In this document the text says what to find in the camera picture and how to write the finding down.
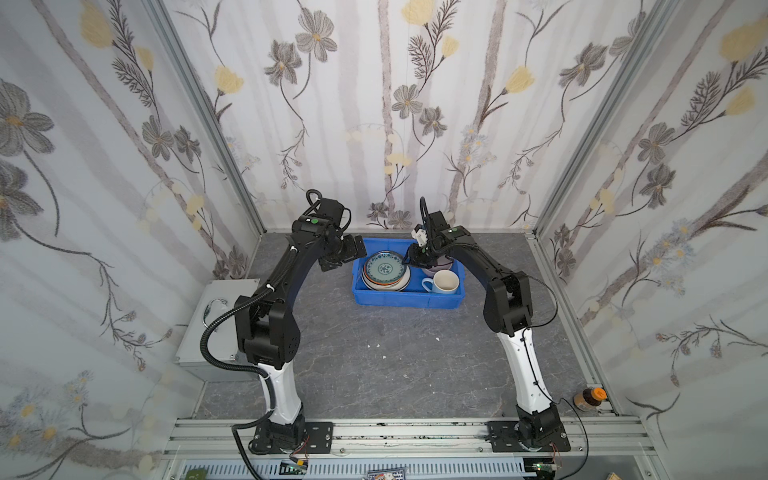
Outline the cream ceramic mug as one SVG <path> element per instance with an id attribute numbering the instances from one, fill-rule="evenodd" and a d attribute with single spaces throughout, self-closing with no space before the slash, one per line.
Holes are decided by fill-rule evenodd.
<path id="1" fill-rule="evenodd" d="M 422 280 L 422 288 L 428 293 L 454 294 L 461 285 L 460 278 L 451 270 L 441 270 Z"/>

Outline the blue plastic bin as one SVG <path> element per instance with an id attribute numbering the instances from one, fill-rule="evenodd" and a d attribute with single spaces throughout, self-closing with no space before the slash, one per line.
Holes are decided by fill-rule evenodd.
<path id="1" fill-rule="evenodd" d="M 411 267 L 411 278 L 408 285 L 399 292 L 376 291 L 369 289 L 363 281 L 363 265 L 372 255 L 380 251 L 393 251 L 401 255 L 407 253 L 413 239 L 372 238 L 364 239 L 368 256 L 353 262 L 352 293 L 355 301 L 363 306 L 379 307 L 409 307 L 426 309 L 457 309 L 466 296 L 465 268 L 460 262 L 454 262 L 450 270 L 460 279 L 460 284 L 454 293 L 441 294 L 428 292 L 422 286 L 427 275 L 420 269 Z"/>

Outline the teal patterned plate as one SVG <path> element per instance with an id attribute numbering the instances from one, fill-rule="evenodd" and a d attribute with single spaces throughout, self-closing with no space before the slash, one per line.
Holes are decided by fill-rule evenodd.
<path id="1" fill-rule="evenodd" d="M 393 251 L 379 251 L 365 261 L 362 272 L 369 282 L 390 286 L 398 283 L 405 276 L 406 265 L 401 254 Z"/>

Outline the lilac ceramic bowl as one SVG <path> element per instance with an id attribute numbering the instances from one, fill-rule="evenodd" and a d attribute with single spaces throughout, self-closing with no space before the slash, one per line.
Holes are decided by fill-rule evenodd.
<path id="1" fill-rule="evenodd" d="M 429 268 L 422 268 L 422 272 L 429 278 L 433 278 L 438 272 L 450 270 L 453 266 L 454 261 L 447 257 L 447 256 L 441 256 L 437 259 L 437 262 L 434 266 Z"/>

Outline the orange plate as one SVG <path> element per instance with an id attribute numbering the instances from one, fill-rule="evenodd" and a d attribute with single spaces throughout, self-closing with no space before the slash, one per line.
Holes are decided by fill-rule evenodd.
<path id="1" fill-rule="evenodd" d="M 391 284 L 378 284 L 373 282 L 366 274 L 362 275 L 364 285 L 372 291 L 378 292 L 398 292 L 403 291 L 410 283 L 412 275 L 406 272 L 397 282 Z"/>

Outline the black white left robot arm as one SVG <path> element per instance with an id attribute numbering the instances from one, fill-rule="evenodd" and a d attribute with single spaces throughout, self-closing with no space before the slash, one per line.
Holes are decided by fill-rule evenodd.
<path id="1" fill-rule="evenodd" d="M 304 214 L 296 220 L 287 246 L 263 282 L 258 301 L 235 315 L 237 346 L 259 374 L 268 402 L 268 416 L 254 427 L 248 449 L 254 454 L 291 452 L 305 441 L 302 400 L 296 387 L 293 360 L 301 331 L 293 306 L 308 273 L 318 264 L 326 272 L 366 255 L 361 237 L 350 237 L 349 210 Z"/>

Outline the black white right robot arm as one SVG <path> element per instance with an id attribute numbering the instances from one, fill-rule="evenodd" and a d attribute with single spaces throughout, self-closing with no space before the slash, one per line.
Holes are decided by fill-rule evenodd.
<path id="1" fill-rule="evenodd" d="M 419 225 L 406 260 L 431 267 L 446 256 L 458 261 L 484 287 L 483 318 L 504 349 L 516 389 L 514 435 L 528 451 L 568 451 L 570 443 L 558 407 L 542 378 L 533 345 L 533 304 L 529 277 L 515 272 L 485 252 L 462 227 L 442 231 Z"/>

